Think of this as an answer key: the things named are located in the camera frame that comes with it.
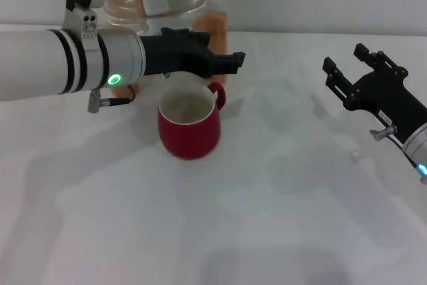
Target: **mug rim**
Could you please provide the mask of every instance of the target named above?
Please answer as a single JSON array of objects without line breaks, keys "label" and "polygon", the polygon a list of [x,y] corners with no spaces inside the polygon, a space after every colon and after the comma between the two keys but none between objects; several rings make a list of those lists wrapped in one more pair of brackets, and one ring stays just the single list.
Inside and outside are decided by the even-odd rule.
[{"label": "mug rim", "polygon": [[[201,119],[201,120],[197,120],[197,121],[194,121],[194,122],[192,122],[192,123],[177,123],[176,121],[173,121],[173,120],[170,120],[170,118],[168,118],[168,117],[166,117],[166,115],[164,114],[164,112],[162,111],[162,108],[161,108],[161,105],[162,105],[162,103],[165,101],[165,99],[166,99],[166,96],[170,93],[170,92],[172,92],[173,90],[176,90],[176,89],[185,89],[185,88],[188,88],[188,89],[194,89],[194,88],[198,88],[198,89],[202,89],[205,93],[207,93],[207,95],[209,96],[209,100],[211,101],[211,104],[212,104],[212,107],[211,107],[211,110],[210,110],[210,112],[203,118],[203,119]],[[166,119],[167,121],[169,121],[170,123],[174,123],[174,124],[176,124],[176,125],[180,125],[180,126],[187,126],[187,125],[195,125],[195,124],[197,124],[197,123],[201,123],[201,122],[203,122],[203,121],[205,121],[213,112],[214,112],[214,110],[215,110],[215,108],[216,108],[216,100],[215,100],[215,96],[214,96],[214,93],[212,93],[212,91],[209,89],[209,88],[207,88],[207,86],[205,86],[205,85],[202,85],[202,84],[200,84],[200,83],[186,83],[186,84],[180,84],[180,85],[174,85],[173,87],[171,87],[171,88],[169,88],[164,94],[163,94],[163,96],[161,97],[161,100],[160,100],[160,102],[159,102],[159,112],[160,112],[160,114],[161,114],[161,116],[164,118],[164,119]]]}]

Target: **black stripe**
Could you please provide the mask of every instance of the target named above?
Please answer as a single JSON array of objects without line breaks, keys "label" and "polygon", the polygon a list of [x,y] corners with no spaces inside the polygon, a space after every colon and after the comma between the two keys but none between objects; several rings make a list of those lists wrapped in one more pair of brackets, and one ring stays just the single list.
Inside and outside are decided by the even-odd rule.
[{"label": "black stripe", "polygon": [[77,48],[77,52],[79,54],[79,60],[80,60],[80,79],[79,83],[77,84],[77,87],[75,88],[75,91],[81,91],[83,86],[86,84],[87,79],[87,60],[86,60],[86,54],[85,54],[85,48],[83,47],[83,44],[81,43],[80,39],[72,32],[70,29],[62,29],[64,32],[68,34],[68,36],[71,38],[71,40],[74,42],[75,47]]},{"label": "black stripe", "polygon": [[67,39],[65,38],[65,36],[60,31],[58,31],[56,29],[48,29],[48,30],[52,31],[59,38],[60,42],[62,43],[62,46],[64,47],[65,56],[67,57],[68,79],[67,79],[67,84],[65,85],[65,89],[63,90],[62,93],[60,93],[60,95],[63,95],[64,93],[69,92],[69,90],[73,86],[73,82],[74,82],[75,71],[74,71],[73,53],[71,51],[71,48],[68,44]]},{"label": "black stripe", "polygon": [[98,34],[98,42],[99,42],[99,48],[101,48],[102,60],[104,62],[104,70],[103,70],[103,74],[102,74],[101,83],[95,89],[101,89],[102,87],[104,87],[105,84],[107,83],[108,75],[109,75],[108,51],[107,51],[107,48],[105,46],[104,40],[102,39],[100,34]]}]

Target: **clear plastic jar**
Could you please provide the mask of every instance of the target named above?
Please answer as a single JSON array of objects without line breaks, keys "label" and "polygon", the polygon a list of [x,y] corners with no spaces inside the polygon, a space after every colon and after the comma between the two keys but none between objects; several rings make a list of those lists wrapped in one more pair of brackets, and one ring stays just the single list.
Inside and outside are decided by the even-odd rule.
[{"label": "clear plastic jar", "polygon": [[107,0],[104,11],[112,27],[154,34],[162,27],[191,28],[206,10],[206,0]]}]

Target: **blue led light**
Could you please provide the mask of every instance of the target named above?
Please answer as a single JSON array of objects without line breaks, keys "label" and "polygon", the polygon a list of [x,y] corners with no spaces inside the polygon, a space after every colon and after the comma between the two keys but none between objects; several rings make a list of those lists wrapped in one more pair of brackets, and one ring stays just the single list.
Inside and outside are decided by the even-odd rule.
[{"label": "blue led light", "polygon": [[420,165],[418,165],[418,169],[420,170],[420,172],[423,173],[423,175],[427,176],[427,168],[426,168],[426,166],[420,164]]}]

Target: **black cable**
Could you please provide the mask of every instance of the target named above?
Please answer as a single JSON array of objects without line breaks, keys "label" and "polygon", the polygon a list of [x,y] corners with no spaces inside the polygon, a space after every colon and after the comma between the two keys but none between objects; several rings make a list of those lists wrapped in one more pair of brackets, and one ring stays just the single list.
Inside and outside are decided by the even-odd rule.
[{"label": "black cable", "polygon": [[394,140],[393,138],[391,138],[390,136],[387,137],[394,145],[398,146],[398,148],[400,150],[402,150],[402,146],[398,144],[398,142],[396,140]]},{"label": "black cable", "polygon": [[110,107],[127,105],[127,104],[129,104],[135,100],[135,98],[136,98],[135,90],[133,90],[131,85],[128,85],[127,88],[129,88],[129,90],[131,91],[132,98],[109,98],[109,106]]},{"label": "black cable", "polygon": [[[396,145],[400,150],[402,150],[402,146],[398,144],[398,142],[396,140],[394,140],[391,137],[387,137],[394,145]],[[405,155],[405,157],[408,159],[408,161],[411,163],[412,167],[416,168],[417,165],[414,163],[413,160],[410,159],[410,157],[408,155],[406,155],[405,152],[403,152],[403,154]]]},{"label": "black cable", "polygon": [[131,101],[130,101],[130,103],[131,103],[131,102],[133,102],[133,101],[135,100],[135,98],[136,98],[136,92],[135,92],[135,90],[133,90],[132,85],[127,85],[127,88],[129,88],[129,90],[130,90],[130,91],[131,91],[131,93],[132,93],[132,98],[131,98]]}]

